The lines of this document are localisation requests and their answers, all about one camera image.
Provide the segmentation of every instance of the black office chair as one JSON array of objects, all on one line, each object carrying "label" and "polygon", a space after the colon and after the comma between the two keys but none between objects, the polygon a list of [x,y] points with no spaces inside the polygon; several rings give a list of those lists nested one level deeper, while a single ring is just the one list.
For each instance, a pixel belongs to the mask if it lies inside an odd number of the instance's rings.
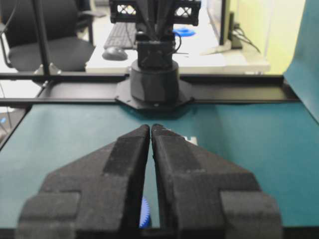
[{"label": "black office chair", "polygon": [[[1,19],[6,24],[15,5],[13,0],[0,0]],[[51,62],[62,71],[84,71],[94,46],[76,36],[78,9],[74,0],[43,0]],[[94,13],[82,13],[93,17]],[[9,45],[8,59],[1,45],[4,60],[18,71],[35,71],[41,65],[37,43],[32,4],[21,0],[5,36]]]},{"label": "black office chair", "polygon": [[76,31],[84,32],[88,29],[89,40],[93,44],[93,20],[94,17],[104,17],[106,14],[99,11],[91,11],[90,0],[74,0],[79,14],[76,22]]},{"label": "black office chair", "polygon": [[[90,0],[75,0],[75,3],[79,12],[91,10]],[[83,31],[89,26],[89,24],[90,24],[90,21],[86,16],[79,15],[77,23],[76,23],[76,29],[77,31]]]}]

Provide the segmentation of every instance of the computer monitor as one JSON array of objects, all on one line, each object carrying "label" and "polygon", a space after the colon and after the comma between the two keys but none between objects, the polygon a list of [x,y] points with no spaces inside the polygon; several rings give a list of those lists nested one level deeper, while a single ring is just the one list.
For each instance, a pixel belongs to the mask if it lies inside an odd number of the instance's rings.
[{"label": "computer monitor", "polygon": [[207,12],[219,45],[224,45],[229,34],[230,0],[207,0]]}]

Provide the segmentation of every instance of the teal mat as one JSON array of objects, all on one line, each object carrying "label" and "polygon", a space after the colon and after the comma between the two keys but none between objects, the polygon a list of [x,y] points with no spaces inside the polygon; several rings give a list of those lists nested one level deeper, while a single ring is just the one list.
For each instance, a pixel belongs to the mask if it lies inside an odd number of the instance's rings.
[{"label": "teal mat", "polygon": [[[277,199],[285,226],[319,226],[319,126],[295,103],[190,105],[166,115],[117,105],[34,106],[0,152],[0,228],[16,226],[24,201],[48,172],[144,123],[195,136],[200,146],[253,171],[263,190]],[[151,155],[145,195],[158,227]]]},{"label": "teal mat", "polygon": [[319,1],[307,0],[294,59],[285,78],[319,122]]}]

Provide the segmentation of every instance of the desk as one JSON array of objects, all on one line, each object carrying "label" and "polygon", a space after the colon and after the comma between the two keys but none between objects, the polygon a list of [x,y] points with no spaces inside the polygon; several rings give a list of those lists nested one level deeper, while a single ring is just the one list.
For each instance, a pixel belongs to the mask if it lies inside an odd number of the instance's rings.
[{"label": "desk", "polygon": [[[199,22],[198,27],[187,26],[194,29],[197,34],[193,37],[184,37],[179,52],[198,53],[218,45],[206,9],[200,10]],[[112,27],[113,24],[108,19],[108,22],[105,23],[105,34],[101,39],[98,39],[97,47],[86,65],[86,72],[125,74],[132,62],[137,59],[137,52],[134,50],[126,51],[129,56],[126,61],[107,61],[102,58],[103,46]],[[209,56],[195,56],[193,54],[185,57],[185,55],[174,54],[173,59],[178,62],[181,74],[244,74],[270,70],[269,62],[248,45],[244,45],[243,50],[231,50]]]},{"label": "desk", "polygon": [[[37,105],[0,151],[0,228],[14,228],[45,175],[141,124],[161,123],[255,173],[286,227],[319,226],[319,126],[301,103],[189,105],[142,114],[121,105]],[[159,226],[152,149],[144,194]]]}]

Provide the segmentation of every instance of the lattice structure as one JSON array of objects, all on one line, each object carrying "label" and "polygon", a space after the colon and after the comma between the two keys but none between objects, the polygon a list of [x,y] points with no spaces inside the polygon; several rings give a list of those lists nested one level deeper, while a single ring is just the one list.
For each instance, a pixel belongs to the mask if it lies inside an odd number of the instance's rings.
[{"label": "lattice structure", "polygon": [[[174,23],[198,25],[200,0],[176,0]],[[110,0],[111,22],[135,22],[137,5],[135,0]]]}]

